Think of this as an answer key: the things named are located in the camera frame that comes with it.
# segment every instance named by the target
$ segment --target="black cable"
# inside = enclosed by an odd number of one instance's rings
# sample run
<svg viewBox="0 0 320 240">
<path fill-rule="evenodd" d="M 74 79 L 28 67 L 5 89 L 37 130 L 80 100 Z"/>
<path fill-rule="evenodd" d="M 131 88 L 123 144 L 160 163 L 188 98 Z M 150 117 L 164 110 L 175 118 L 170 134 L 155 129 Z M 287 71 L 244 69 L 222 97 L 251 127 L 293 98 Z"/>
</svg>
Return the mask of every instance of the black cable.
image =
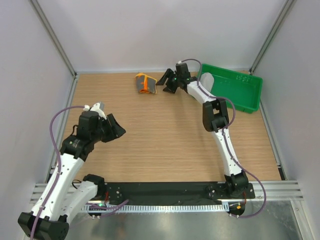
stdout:
<svg viewBox="0 0 320 240">
<path fill-rule="evenodd" d="M 78 180 L 78 179 L 75 179 L 75 180 L 72 181 L 72 183 L 71 183 L 71 184 L 72 184 L 72 187 L 74 187 L 75 189 L 78 189 L 78 188 L 75 186 L 74 181 L 77 181 L 79 184 L 82 183 L 82 181 L 80 181 L 80 180 Z"/>
</svg>

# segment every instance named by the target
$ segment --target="wall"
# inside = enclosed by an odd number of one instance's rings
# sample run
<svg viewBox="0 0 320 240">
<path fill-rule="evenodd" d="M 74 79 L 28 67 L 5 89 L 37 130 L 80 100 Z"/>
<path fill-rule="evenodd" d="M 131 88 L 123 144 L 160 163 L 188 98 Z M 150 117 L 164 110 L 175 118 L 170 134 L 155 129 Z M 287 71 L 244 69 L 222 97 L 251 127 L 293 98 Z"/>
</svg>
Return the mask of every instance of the wall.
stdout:
<svg viewBox="0 0 320 240">
<path fill-rule="evenodd" d="M 48 172 L 49 123 L 72 77 L 29 1 L 0 1 L 0 36 L 0 238 L 16 240 L 20 212 Z"/>
<path fill-rule="evenodd" d="M 320 1 L 296 1 L 256 70 L 284 170 L 297 179 L 320 239 Z"/>
<path fill-rule="evenodd" d="M 81 72 L 162 71 L 186 58 L 249 69 L 284 2 L 39 0 Z"/>
</svg>

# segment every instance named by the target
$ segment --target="wooden tabletop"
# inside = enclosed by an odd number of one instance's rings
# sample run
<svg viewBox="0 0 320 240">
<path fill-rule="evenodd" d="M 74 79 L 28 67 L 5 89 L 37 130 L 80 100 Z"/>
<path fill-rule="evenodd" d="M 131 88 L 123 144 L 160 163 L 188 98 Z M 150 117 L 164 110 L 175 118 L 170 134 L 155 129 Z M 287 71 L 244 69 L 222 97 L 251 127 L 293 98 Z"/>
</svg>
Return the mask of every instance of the wooden tabletop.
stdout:
<svg viewBox="0 0 320 240">
<path fill-rule="evenodd" d="M 104 102 L 126 130 L 121 138 L 97 143 L 76 178 L 87 174 L 108 182 L 224 181 L 224 166 L 212 135 L 202 124 L 202 106 L 179 89 L 175 94 L 138 93 L 136 73 L 82 74 L 72 105 Z M 160 79 L 163 73 L 149 73 Z M 78 124 L 70 111 L 64 137 Z M 262 181 L 280 180 L 260 111 L 236 111 L 230 138 L 240 163 Z"/>
</svg>

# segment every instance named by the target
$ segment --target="table surface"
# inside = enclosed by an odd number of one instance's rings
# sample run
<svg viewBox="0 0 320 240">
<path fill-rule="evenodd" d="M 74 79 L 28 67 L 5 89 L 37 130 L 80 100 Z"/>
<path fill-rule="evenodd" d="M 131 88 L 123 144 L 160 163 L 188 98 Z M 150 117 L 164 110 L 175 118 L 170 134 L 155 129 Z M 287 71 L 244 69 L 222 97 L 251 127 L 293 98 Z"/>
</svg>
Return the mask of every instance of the table surface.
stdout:
<svg viewBox="0 0 320 240">
<path fill-rule="evenodd" d="M 218 147 L 202 124 L 202 106 L 179 88 L 175 94 L 163 92 L 163 86 L 157 86 L 157 94 L 138 93 L 135 75 L 80 75 L 72 105 L 104 102 L 105 114 L 112 113 L 126 134 L 97 143 L 76 179 L 95 174 L 106 182 L 224 181 Z M 149 75 L 160 79 L 163 73 Z M 64 138 L 81 112 L 70 111 Z M 232 109 L 228 112 L 231 118 Z M 281 179 L 260 111 L 236 111 L 229 129 L 243 167 L 262 181 Z"/>
</svg>

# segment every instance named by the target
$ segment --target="gray floor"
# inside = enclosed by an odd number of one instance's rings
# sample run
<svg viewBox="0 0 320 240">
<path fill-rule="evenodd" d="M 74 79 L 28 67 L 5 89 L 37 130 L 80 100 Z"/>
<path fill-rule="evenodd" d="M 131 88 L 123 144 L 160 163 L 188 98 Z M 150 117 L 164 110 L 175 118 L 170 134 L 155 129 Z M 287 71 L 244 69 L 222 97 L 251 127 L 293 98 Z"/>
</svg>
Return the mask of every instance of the gray floor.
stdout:
<svg viewBox="0 0 320 240">
<path fill-rule="evenodd" d="M 248 202 L 245 214 L 262 202 Z M 78 216 L 74 222 L 87 218 Z M 71 225 L 67 240 L 302 240 L 289 201 L 268 201 L 256 217 L 225 212 L 117 214 Z"/>
</svg>

